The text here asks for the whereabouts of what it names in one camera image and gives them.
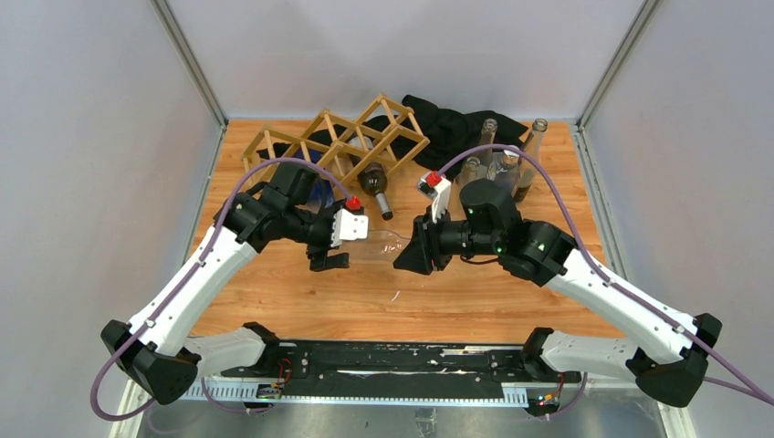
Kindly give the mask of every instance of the gray wall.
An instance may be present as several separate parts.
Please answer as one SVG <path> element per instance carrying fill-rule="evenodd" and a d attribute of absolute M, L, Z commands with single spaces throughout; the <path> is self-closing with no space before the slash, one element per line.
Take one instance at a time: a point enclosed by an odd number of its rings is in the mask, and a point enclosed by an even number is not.
<path fill-rule="evenodd" d="M 774 391 L 774 4 L 663 3 L 589 128 L 601 183 L 633 281 L 719 317 L 718 349 Z M 774 429 L 710 385 L 689 409 L 701 437 Z"/>
<path fill-rule="evenodd" d="M 149 2 L 0 9 L 2 435 L 106 436 L 99 331 L 182 262 L 219 129 Z"/>
<path fill-rule="evenodd" d="M 578 116 L 642 0 L 172 0 L 230 117 L 360 113 L 383 91 Z"/>

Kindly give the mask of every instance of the red button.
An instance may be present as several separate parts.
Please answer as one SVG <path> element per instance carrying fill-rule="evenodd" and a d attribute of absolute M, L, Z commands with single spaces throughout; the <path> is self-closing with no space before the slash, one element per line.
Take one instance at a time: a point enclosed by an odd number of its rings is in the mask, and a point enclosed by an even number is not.
<path fill-rule="evenodd" d="M 436 171 L 430 172 L 430 174 L 427 175 L 427 178 L 424 179 L 424 181 L 429 185 L 431 188 L 435 187 L 439 183 L 441 183 L 441 180 L 443 178 L 441 175 L 438 174 Z"/>
<path fill-rule="evenodd" d="M 353 195 L 350 199 L 347 200 L 346 203 L 344 203 L 344 206 L 347 207 L 347 210 L 351 212 L 357 212 L 361 209 L 361 200 Z"/>

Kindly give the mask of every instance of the wooden table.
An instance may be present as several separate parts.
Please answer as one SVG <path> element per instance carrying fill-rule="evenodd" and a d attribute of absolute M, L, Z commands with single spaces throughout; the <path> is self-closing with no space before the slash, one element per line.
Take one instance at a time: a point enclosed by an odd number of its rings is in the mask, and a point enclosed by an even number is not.
<path fill-rule="evenodd" d="M 291 133 L 301 133 L 309 124 L 304 120 L 229 123 L 196 232 L 197 244 L 244 174 L 242 151 L 267 123 Z M 549 125 L 540 160 L 558 185 L 584 241 L 596 257 L 603 259 L 566 124 Z M 387 195 L 395 217 L 389 222 L 382 220 L 375 202 L 364 196 L 356 183 L 352 186 L 364 200 L 371 229 L 387 228 L 411 235 L 412 220 L 428 205 L 414 188 L 424 172 L 412 162 L 390 179 Z M 524 217 L 567 229 L 548 187 L 537 178 L 520 211 Z M 281 339 L 519 343 L 538 326 L 578 335 L 620 336 L 583 306 L 514 278 L 497 264 L 470 266 L 454 260 L 444 272 L 421 276 L 394 270 L 388 262 L 352 261 L 349 269 L 313 273 L 309 272 L 304 245 L 288 240 L 269 244 L 243 268 L 204 312 L 193 333 L 223 333 L 247 321 L 265 325 Z"/>

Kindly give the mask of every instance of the glass bottle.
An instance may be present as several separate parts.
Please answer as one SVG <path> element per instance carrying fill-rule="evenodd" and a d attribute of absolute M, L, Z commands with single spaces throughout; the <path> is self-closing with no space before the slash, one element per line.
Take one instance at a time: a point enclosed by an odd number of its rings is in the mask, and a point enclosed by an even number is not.
<path fill-rule="evenodd" d="M 392 230 L 368 230 L 368 238 L 341 245 L 340 252 L 350 254 L 350 263 L 392 263 L 409 244 L 410 239 Z"/>
<path fill-rule="evenodd" d="M 513 196 L 516 193 L 519 179 L 518 155 L 511 151 L 496 152 L 486 177 Z"/>
<path fill-rule="evenodd" d="M 484 144 L 492 144 L 495 142 L 495 134 L 497 133 L 497 120 L 486 119 L 481 127 L 481 138 L 478 140 L 477 146 Z M 492 163 L 492 150 L 487 149 L 485 151 L 479 151 L 465 159 L 465 163 L 462 166 L 462 171 L 455 178 L 455 182 L 464 187 L 471 181 L 486 178 L 489 165 Z"/>
<path fill-rule="evenodd" d="M 549 123 L 545 119 L 535 119 L 532 122 L 532 130 L 527 136 L 527 141 L 524 142 L 524 146 L 521 148 L 522 151 L 528 153 L 535 160 L 539 159 L 540 144 L 543 142 L 543 135 L 548 127 Z M 523 160 L 519 160 L 519 167 L 521 168 L 521 177 L 518 180 L 516 193 L 513 195 L 513 200 L 517 203 L 524 201 L 529 188 L 532 187 L 532 180 L 535 179 L 535 174 L 538 173 L 532 164 Z"/>
<path fill-rule="evenodd" d="M 349 144 L 358 148 L 369 151 L 373 149 L 373 142 L 368 137 L 363 137 L 366 144 L 365 147 L 361 145 L 361 140 L 358 136 L 353 137 L 348 141 Z M 357 165 L 361 162 L 360 157 L 350 155 L 350 161 L 352 165 Z M 376 198 L 376 203 L 379 205 L 379 210 L 382 211 L 382 219 L 389 221 L 392 219 L 392 208 L 387 201 L 387 195 L 384 192 L 387 190 L 387 174 L 384 173 L 384 168 L 378 162 L 370 162 L 365 169 L 358 174 L 358 182 L 361 184 L 362 190 L 369 196 Z"/>

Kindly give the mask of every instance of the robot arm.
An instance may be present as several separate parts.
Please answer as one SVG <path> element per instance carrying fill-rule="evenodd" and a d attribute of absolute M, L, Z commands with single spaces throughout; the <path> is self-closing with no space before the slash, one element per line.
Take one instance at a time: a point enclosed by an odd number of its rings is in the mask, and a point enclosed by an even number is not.
<path fill-rule="evenodd" d="M 660 402 L 683 407 L 706 373 L 706 352 L 640 304 L 614 290 L 590 269 L 575 240 L 558 227 L 521 218 L 507 191 L 476 180 L 460 192 L 466 219 L 452 221 L 446 211 L 451 184 L 433 173 L 417 187 L 431 200 L 414 219 L 411 242 L 393 263 L 429 275 L 443 270 L 452 256 L 497 256 L 512 276 L 548 287 L 579 301 L 610 321 L 626 339 L 575 337 L 536 328 L 522 350 L 525 368 L 536 378 L 564 371 L 587 371 L 634 381 Z M 634 294 L 662 309 L 712 346 L 721 324 L 711 315 L 692 317 L 648 296 L 594 260 L 603 272 Z"/>
<path fill-rule="evenodd" d="M 278 344 L 272 332 L 256 323 L 222 335 L 188 337 L 223 286 L 270 241 L 290 238 L 307 244 L 313 271 L 348 266 L 346 254 L 328 256 L 328 250 L 344 240 L 365 238 L 368 217 L 348 212 L 341 203 L 317 214 L 297 208 L 307 201 L 317 178 L 316 173 L 295 164 L 280 164 L 269 183 L 260 183 L 260 198 L 240 193 L 229 211 L 218 213 L 226 214 L 224 228 L 206 262 L 199 261 L 205 250 L 200 245 L 169 284 L 128 324 L 112 320 L 102 330 L 103 342 L 114 353 L 146 326 L 120 356 L 118 365 L 160 404 L 177 400 L 198 378 L 257 364 L 266 348 Z M 204 242 L 209 242 L 213 234 L 211 226 Z M 151 314 L 188 275 L 193 264 L 200 267 L 162 313 L 151 320 Z"/>

